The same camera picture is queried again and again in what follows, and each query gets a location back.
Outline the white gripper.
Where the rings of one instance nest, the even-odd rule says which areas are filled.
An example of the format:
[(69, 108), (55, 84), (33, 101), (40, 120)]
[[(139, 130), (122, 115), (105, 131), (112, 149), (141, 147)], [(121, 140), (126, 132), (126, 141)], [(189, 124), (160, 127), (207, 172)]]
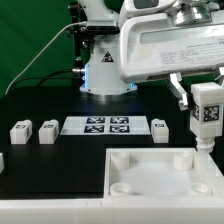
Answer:
[(191, 110), (193, 95), (182, 87), (181, 73), (224, 64), (224, 12), (214, 12), (210, 23), (182, 27), (175, 27), (164, 13), (131, 18), (121, 29), (119, 57), (126, 83), (170, 73), (168, 89), (181, 111)]

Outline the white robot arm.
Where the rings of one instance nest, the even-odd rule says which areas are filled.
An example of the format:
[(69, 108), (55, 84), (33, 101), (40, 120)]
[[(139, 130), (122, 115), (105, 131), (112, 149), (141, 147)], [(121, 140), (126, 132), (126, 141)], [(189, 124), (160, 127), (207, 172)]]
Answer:
[(214, 0), (124, 0), (110, 10), (104, 0), (78, 0), (93, 36), (83, 92), (104, 100), (132, 84), (167, 79), (182, 110), (193, 99), (180, 81), (224, 63), (215, 45), (224, 37), (224, 8)]

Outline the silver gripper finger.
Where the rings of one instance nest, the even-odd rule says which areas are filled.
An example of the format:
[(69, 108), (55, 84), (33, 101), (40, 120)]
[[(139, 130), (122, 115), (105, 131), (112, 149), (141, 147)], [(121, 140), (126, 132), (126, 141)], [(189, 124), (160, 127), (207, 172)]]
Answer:
[(218, 84), (223, 84), (224, 83), (224, 67), (218, 67), (217, 68), (215, 81)]

